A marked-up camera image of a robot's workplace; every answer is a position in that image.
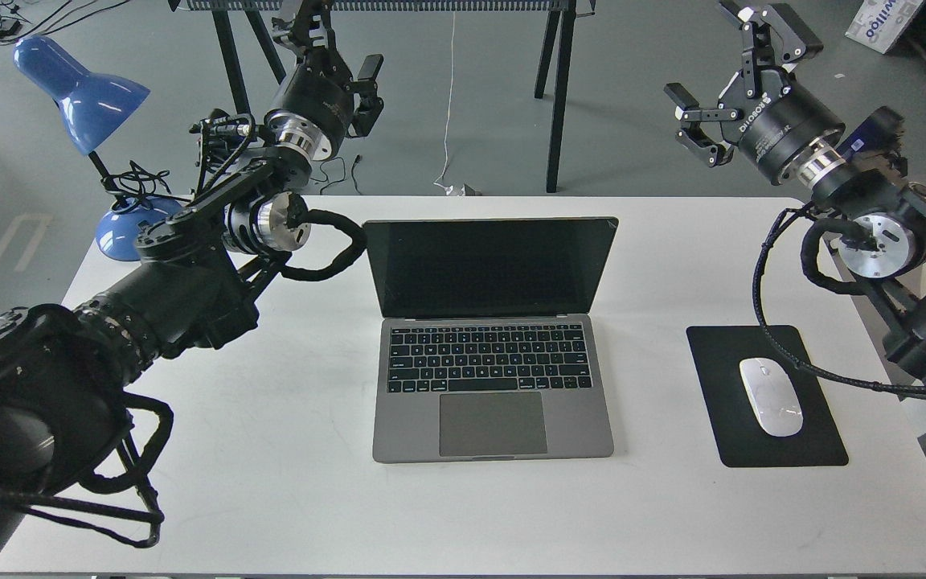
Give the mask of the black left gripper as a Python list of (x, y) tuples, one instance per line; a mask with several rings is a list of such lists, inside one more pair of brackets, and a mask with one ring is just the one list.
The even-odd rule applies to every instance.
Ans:
[[(346, 64), (334, 55), (331, 8), (332, 1), (282, 1), (272, 17), (273, 42), (290, 49), (297, 66), (269, 104), (268, 143), (309, 160), (337, 155), (347, 134), (370, 135), (383, 111), (376, 84), (383, 55), (368, 55), (350, 82)], [(355, 111), (352, 93), (359, 96)]]

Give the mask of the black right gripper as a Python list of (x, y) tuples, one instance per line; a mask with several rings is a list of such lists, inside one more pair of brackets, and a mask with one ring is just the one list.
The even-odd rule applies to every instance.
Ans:
[[(728, 22), (741, 30), (741, 72), (719, 96), (723, 109), (702, 109), (680, 82), (665, 85), (664, 93), (676, 105), (676, 142), (710, 168), (727, 164), (734, 154), (730, 144), (714, 142), (703, 129), (704, 122), (720, 122), (725, 142), (779, 186), (788, 178), (785, 173), (795, 155), (819, 137), (834, 146), (846, 129), (845, 122), (786, 73), (819, 55), (824, 44), (786, 3), (717, 4)], [(786, 72), (761, 73), (766, 68)]]

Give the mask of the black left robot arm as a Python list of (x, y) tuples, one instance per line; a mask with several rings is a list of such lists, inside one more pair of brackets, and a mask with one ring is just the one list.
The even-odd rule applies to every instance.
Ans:
[(255, 329), (273, 279), (326, 280), (363, 255), (359, 224), (299, 195), (313, 162), (368, 135), (383, 109), (382, 56), (353, 76), (331, 10), (283, 2), (272, 39), (294, 52), (293, 72), (264, 120), (243, 111), (199, 122), (203, 162), (220, 138), (234, 150), (184, 208), (141, 228), (138, 268), (73, 310), (0, 314), (0, 552), (27, 516), (154, 546), (165, 516), (150, 471), (174, 414), (128, 386), (159, 358)]

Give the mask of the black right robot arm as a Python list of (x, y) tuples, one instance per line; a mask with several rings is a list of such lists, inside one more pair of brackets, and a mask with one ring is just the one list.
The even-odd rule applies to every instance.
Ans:
[(709, 167), (735, 151), (774, 186), (801, 181), (811, 200), (779, 214), (762, 243), (751, 294), (757, 322), (771, 334), (761, 304), (769, 250), (794, 220), (811, 221), (802, 238), (802, 272), (834, 294), (863, 296), (888, 327), (886, 359), (916, 379), (893, 385), (863, 381), (776, 350), (816, 377), (903, 398), (926, 400), (926, 186), (912, 183), (901, 157), (903, 118), (879, 107), (853, 132), (793, 73), (822, 51), (821, 40), (784, 3), (720, 10), (741, 32), (741, 65), (707, 109), (678, 82), (665, 87), (676, 105), (677, 142)]

